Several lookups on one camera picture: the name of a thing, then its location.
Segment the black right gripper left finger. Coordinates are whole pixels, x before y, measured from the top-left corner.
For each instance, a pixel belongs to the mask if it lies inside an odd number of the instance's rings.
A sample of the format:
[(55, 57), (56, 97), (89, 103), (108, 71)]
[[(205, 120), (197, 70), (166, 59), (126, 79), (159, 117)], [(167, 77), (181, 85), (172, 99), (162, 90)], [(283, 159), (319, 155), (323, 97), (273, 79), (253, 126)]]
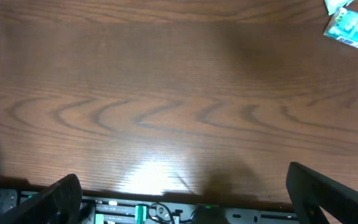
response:
[(0, 215), (0, 224), (76, 224), (81, 201), (80, 181), (75, 174), (68, 174)]

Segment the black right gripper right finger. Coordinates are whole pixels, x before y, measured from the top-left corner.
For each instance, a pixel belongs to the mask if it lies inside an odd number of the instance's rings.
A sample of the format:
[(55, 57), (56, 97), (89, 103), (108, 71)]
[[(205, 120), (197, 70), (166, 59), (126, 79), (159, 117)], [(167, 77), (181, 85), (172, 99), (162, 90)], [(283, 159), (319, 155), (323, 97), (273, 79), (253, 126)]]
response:
[(300, 223), (358, 223), (358, 191), (298, 162), (288, 166), (286, 188)]

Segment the white teal tissue pack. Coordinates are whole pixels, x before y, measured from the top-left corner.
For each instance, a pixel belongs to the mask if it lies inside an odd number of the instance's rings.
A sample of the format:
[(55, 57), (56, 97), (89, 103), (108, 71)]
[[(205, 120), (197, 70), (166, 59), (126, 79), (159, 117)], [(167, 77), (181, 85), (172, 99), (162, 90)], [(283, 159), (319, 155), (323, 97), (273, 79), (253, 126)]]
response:
[(331, 17), (323, 35), (358, 48), (358, 12), (341, 7)]

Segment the teal snack packet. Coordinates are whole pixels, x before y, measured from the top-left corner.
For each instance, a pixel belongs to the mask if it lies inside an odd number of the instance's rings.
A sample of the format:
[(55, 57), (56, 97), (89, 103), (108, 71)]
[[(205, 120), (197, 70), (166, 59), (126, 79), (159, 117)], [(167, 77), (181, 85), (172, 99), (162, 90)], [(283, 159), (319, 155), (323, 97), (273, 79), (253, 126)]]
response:
[(333, 15), (338, 9), (350, 5), (354, 0), (324, 0), (328, 15)]

